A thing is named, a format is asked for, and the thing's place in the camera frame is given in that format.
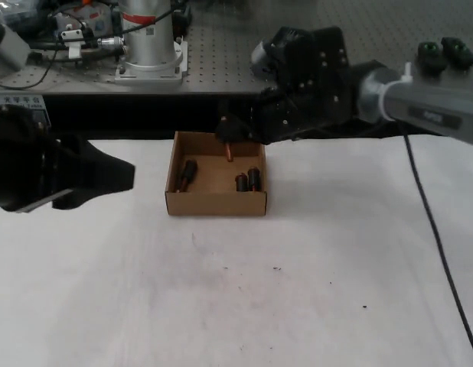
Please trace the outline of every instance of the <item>black cable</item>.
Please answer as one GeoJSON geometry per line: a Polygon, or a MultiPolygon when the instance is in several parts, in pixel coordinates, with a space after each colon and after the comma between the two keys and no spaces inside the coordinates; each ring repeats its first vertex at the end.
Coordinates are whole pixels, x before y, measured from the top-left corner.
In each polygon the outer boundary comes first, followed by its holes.
{"type": "Polygon", "coordinates": [[[56,59],[57,54],[58,54],[58,49],[56,47],[56,50],[54,51],[53,57],[51,58],[50,63],[47,65],[47,68],[44,71],[43,76],[36,83],[33,83],[29,86],[5,86],[3,84],[0,84],[0,88],[10,89],[10,90],[24,90],[24,89],[32,88],[34,86],[38,86],[39,84],[41,84],[43,82],[44,78],[46,78],[47,73],[50,71],[51,67],[53,66],[54,59],[56,59]]]}
{"type": "Polygon", "coordinates": [[[68,16],[68,17],[70,17],[70,18],[72,18],[72,19],[74,19],[74,20],[76,20],[76,21],[78,21],[78,23],[80,24],[80,29],[81,29],[82,31],[85,31],[85,25],[83,25],[83,22],[82,22],[82,20],[81,20],[79,17],[77,17],[76,15],[70,14],[70,13],[66,13],[66,12],[64,12],[64,11],[60,11],[60,13],[63,14],[63,15],[65,15],[65,16],[68,16]]]}
{"type": "Polygon", "coordinates": [[[74,58],[74,59],[56,59],[54,60],[55,63],[81,63],[83,61],[99,61],[102,59],[106,59],[108,57],[116,57],[121,56],[124,54],[124,51],[121,49],[116,50],[100,50],[100,51],[93,51],[88,54],[84,54],[82,57],[74,58]]]}
{"type": "Polygon", "coordinates": [[[459,316],[461,317],[463,326],[465,327],[466,335],[468,336],[471,348],[473,349],[473,332],[471,331],[471,327],[469,326],[465,310],[463,309],[461,300],[458,296],[458,291],[456,290],[456,286],[454,284],[454,280],[452,279],[451,271],[449,270],[449,265],[445,257],[444,246],[442,245],[441,236],[437,229],[437,225],[435,224],[434,216],[432,214],[432,210],[430,209],[426,192],[424,191],[422,182],[420,181],[420,176],[415,163],[415,158],[413,157],[412,145],[410,144],[408,133],[406,132],[405,126],[403,126],[402,122],[398,122],[398,126],[400,128],[400,132],[403,135],[403,139],[405,140],[406,152],[408,153],[413,177],[415,178],[417,188],[419,189],[420,198],[422,199],[423,207],[426,210],[427,218],[430,222],[430,227],[432,228],[432,232],[434,233],[435,243],[437,244],[437,249],[439,250],[439,255],[441,257],[442,266],[444,267],[445,276],[448,278],[449,287],[451,288],[452,296],[454,297],[454,301],[456,302],[456,307],[458,308],[459,316]]]}
{"type": "MultiPolygon", "coordinates": [[[[156,24],[157,22],[159,22],[160,20],[168,17],[169,15],[171,15],[176,9],[180,8],[184,3],[180,3],[178,5],[176,5],[175,7],[171,8],[169,11],[166,11],[165,13],[163,13],[162,15],[160,15],[159,17],[155,18],[153,21],[150,21],[149,23],[146,23],[146,24],[141,24],[137,27],[133,27],[133,28],[130,28],[130,29],[126,29],[124,31],[120,31],[120,32],[114,32],[114,33],[111,33],[111,34],[106,34],[106,35],[103,35],[103,36],[100,36],[100,37],[82,37],[82,38],[74,38],[72,40],[68,40],[68,42],[81,42],[81,41],[93,41],[93,40],[97,40],[99,38],[111,38],[111,37],[115,37],[115,36],[122,36],[124,34],[128,34],[128,33],[131,33],[131,32],[134,32],[134,31],[138,31],[140,29],[143,29],[143,28],[146,28],[146,27],[149,27],[150,25],[154,25],[156,24]]],[[[44,71],[44,74],[43,76],[39,79],[38,82],[34,83],[34,84],[31,84],[30,86],[4,86],[2,84],[0,84],[0,88],[5,88],[5,89],[10,89],[10,90],[24,90],[24,89],[29,89],[29,88],[32,88],[34,86],[37,86],[39,84],[41,84],[44,80],[44,78],[46,78],[46,75],[47,73],[50,71],[50,68],[53,66],[54,64],[54,61],[56,59],[56,56],[57,56],[57,53],[58,53],[58,50],[59,50],[59,47],[58,47],[58,42],[59,40],[56,40],[55,43],[54,43],[54,55],[53,57],[51,58],[50,60],[50,63],[49,65],[47,66],[47,69],[44,71]]]]}

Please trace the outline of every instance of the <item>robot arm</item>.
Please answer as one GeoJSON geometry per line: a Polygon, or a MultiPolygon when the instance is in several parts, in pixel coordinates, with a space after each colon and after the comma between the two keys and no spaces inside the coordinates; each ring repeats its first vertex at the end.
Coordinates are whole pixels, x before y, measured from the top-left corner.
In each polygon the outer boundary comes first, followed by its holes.
{"type": "Polygon", "coordinates": [[[262,92],[247,126],[264,144],[352,119],[400,120],[473,144],[473,92],[416,83],[409,67],[404,76],[376,61],[350,67],[340,28],[282,28],[257,46],[252,63],[254,74],[277,83],[262,92]]]}

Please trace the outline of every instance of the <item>brown cardboard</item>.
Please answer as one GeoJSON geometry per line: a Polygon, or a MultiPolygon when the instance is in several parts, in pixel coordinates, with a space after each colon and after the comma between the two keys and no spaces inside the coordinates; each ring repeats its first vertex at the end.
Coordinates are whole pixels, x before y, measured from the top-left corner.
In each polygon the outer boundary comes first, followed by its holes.
{"type": "Polygon", "coordinates": [[[165,200],[171,216],[264,216],[267,205],[266,154],[253,142],[231,145],[228,162],[224,145],[214,134],[176,132],[168,169],[165,200]],[[176,193],[188,159],[197,161],[197,173],[185,193],[176,193]],[[239,193],[235,176],[251,167],[260,169],[262,191],[239,193]]]}

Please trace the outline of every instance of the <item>black cylinder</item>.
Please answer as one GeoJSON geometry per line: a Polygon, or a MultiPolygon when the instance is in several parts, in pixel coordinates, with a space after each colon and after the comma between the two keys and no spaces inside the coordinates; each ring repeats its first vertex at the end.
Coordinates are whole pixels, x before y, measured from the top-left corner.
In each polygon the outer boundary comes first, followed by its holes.
{"type": "Polygon", "coordinates": [[[260,171],[257,167],[252,167],[249,169],[249,190],[250,191],[260,191],[260,171]]]}
{"type": "Polygon", "coordinates": [[[246,174],[239,174],[235,177],[236,191],[244,193],[249,190],[249,181],[246,178],[246,174]]]}
{"type": "Polygon", "coordinates": [[[197,172],[197,162],[195,160],[189,160],[185,162],[184,170],[182,171],[182,179],[186,179],[190,184],[194,179],[197,172]]]}

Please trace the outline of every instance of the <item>black machinery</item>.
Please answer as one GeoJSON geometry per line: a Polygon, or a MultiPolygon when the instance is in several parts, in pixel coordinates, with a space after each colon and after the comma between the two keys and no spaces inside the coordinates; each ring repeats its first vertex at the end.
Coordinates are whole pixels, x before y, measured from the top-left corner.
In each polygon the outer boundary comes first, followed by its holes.
{"type": "MultiPolygon", "coordinates": [[[[252,54],[253,72],[276,87],[249,111],[228,114],[222,141],[263,144],[297,138],[360,119],[400,120],[473,144],[473,93],[415,83],[371,61],[350,66],[340,28],[308,32],[282,28],[252,54]]],[[[0,206],[28,212],[52,201],[73,209],[96,196],[130,190],[135,168],[72,135],[55,136],[31,111],[0,106],[0,206]]]]}

